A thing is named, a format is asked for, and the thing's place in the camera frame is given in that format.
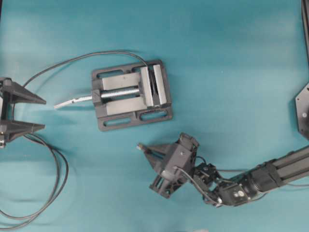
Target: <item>teal table surface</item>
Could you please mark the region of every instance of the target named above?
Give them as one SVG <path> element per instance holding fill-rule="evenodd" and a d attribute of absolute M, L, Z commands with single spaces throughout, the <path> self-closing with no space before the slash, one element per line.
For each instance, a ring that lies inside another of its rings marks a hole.
<path fill-rule="evenodd" d="M 70 174 L 59 198 L 20 231 L 308 231 L 308 188 L 216 209 L 187 183 L 166 200 L 148 188 L 156 174 L 136 149 L 183 131 L 208 162 L 235 169 L 307 146 L 294 102 L 309 81 L 300 0 L 3 0 L 1 76 L 23 84 L 59 61 L 112 49 L 163 60 L 174 118 L 100 132 L 91 102 L 54 110 L 89 93 L 94 69 L 130 57 L 92 57 L 33 81 L 28 89 L 47 105 L 19 104 L 16 119 L 46 125 L 38 134 L 63 151 Z M 44 204 L 55 165 L 46 148 L 18 138 L 0 151 L 0 176 L 0 209 L 22 216 Z"/>

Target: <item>gripper jaw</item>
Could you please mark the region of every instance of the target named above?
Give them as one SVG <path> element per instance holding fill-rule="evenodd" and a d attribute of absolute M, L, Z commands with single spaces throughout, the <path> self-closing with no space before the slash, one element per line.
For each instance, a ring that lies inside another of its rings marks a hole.
<path fill-rule="evenodd" d="M 21 102 L 46 104 L 45 100 L 6 77 L 0 78 L 0 92 L 0 148 L 20 136 L 44 129 L 45 125 L 10 120 L 8 108 Z"/>
<path fill-rule="evenodd" d="M 179 140 L 173 144 L 155 146 L 138 145 L 151 167 L 158 174 L 150 188 L 165 198 L 180 188 L 186 181 L 178 170 L 191 173 L 196 159 L 198 142 L 191 136 L 181 133 Z"/>
<path fill-rule="evenodd" d="M 31 93 L 11 78 L 0 78 L 1 92 L 9 93 L 9 103 L 37 103 L 46 104 L 46 101 L 38 95 Z"/>

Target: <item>screw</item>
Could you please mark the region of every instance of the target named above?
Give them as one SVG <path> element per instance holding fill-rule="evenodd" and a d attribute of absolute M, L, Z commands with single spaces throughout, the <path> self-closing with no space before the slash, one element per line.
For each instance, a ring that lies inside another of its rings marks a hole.
<path fill-rule="evenodd" d="M 120 97 L 120 96 L 137 94 L 137 93 L 140 93 L 140 89 L 136 87 L 131 87 L 131 88 L 125 88 L 122 90 L 113 90 L 113 91 L 104 92 L 101 94 L 101 97 L 102 98 L 112 98 L 112 97 Z"/>
<path fill-rule="evenodd" d="M 245 196 L 245 193 L 244 193 L 243 191 L 238 191 L 238 195 L 239 195 L 240 197 L 244 197 L 244 196 Z"/>

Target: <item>robotic arm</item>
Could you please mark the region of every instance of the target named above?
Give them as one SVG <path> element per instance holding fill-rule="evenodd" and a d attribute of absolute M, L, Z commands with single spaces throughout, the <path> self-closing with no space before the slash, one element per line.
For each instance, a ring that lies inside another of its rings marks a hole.
<path fill-rule="evenodd" d="M 198 142 L 181 133 L 173 144 L 138 145 L 158 173 L 150 188 L 165 198 L 190 181 L 207 204 L 219 207 L 249 203 L 259 195 L 309 175 L 309 146 L 224 179 L 212 164 L 195 166 Z"/>

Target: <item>hexagonal plate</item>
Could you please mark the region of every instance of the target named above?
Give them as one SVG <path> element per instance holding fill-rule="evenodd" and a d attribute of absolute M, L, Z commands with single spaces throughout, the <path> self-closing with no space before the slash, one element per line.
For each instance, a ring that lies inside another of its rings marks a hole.
<path fill-rule="evenodd" d="M 309 139 L 309 83 L 295 98 L 298 131 Z"/>

